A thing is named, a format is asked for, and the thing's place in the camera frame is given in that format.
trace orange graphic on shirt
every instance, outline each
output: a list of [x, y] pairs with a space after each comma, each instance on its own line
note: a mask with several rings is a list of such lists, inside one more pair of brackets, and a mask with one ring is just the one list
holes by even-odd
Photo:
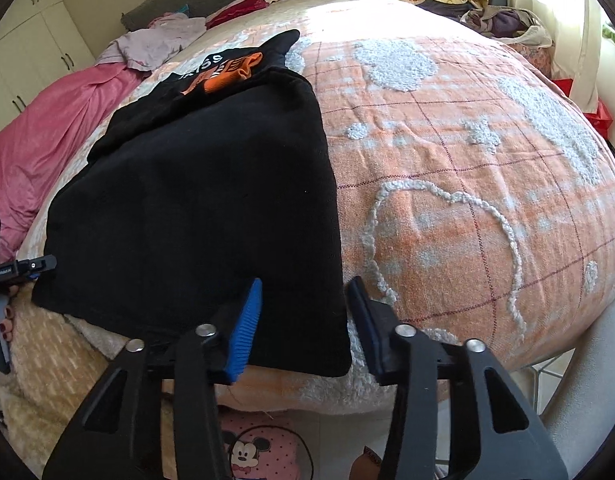
[[249, 79], [252, 77], [252, 67], [258, 65], [262, 59], [263, 54], [261, 52], [255, 52], [237, 59], [227, 59], [219, 66], [198, 74], [191, 82], [190, 87], [181, 93], [187, 95], [196, 86], [201, 85], [206, 93], [211, 94], [237, 81]]

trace mickey mouse pillow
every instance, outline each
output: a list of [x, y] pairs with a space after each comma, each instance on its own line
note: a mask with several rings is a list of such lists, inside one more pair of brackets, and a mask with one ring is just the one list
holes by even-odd
[[[225, 450], [232, 475], [242, 480], [298, 480], [296, 437], [283, 428], [291, 428], [289, 418], [266, 413], [229, 410], [220, 416]], [[268, 425], [279, 428], [248, 428]]]

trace pink blanket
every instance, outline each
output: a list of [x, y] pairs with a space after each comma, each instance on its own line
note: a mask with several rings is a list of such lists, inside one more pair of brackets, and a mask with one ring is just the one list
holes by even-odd
[[69, 74], [0, 132], [0, 262], [14, 257], [76, 150], [144, 76], [123, 63]]

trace black t-shirt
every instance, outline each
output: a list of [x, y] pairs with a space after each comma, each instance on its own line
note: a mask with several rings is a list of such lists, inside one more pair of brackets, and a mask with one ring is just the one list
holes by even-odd
[[267, 48], [279, 38], [292, 34], [260, 47], [250, 78], [185, 95], [197, 74], [174, 76], [114, 114], [50, 206], [45, 251], [58, 263], [37, 305], [167, 342], [260, 278], [250, 363], [347, 372], [334, 174], [311, 85], [274, 57], [287, 43]]
[[239, 84], [229, 85], [221, 91], [207, 94], [203, 88], [197, 87], [189, 94], [183, 94], [199, 73], [216, 69], [227, 59], [236, 59], [256, 52], [262, 53], [263, 57], [262, 61], [252, 69], [252, 77], [272, 66], [284, 67], [285, 55], [299, 37], [298, 30], [287, 30], [258, 47], [229, 48], [223, 52], [209, 54], [197, 70], [184, 75], [175, 73], [170, 75], [156, 85], [148, 95], [114, 113], [107, 132], [92, 146], [87, 156], [88, 162], [93, 162], [100, 156], [116, 150], [123, 142], [149, 129], [167, 124], [173, 118], [220, 101], [241, 88]]

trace metal screw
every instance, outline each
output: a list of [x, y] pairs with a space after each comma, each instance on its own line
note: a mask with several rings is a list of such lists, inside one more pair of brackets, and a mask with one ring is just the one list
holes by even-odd
[[412, 337], [416, 335], [416, 329], [412, 325], [407, 324], [397, 325], [395, 332], [403, 337]]
[[145, 349], [145, 341], [142, 339], [130, 339], [127, 341], [125, 348], [128, 352], [140, 352]]
[[210, 323], [205, 323], [196, 327], [196, 335], [200, 335], [201, 337], [209, 337], [215, 333], [216, 327]]
[[480, 339], [468, 339], [465, 342], [465, 347], [470, 352], [476, 352], [477, 354], [479, 354], [480, 352], [484, 352], [486, 348], [485, 343], [482, 342]]

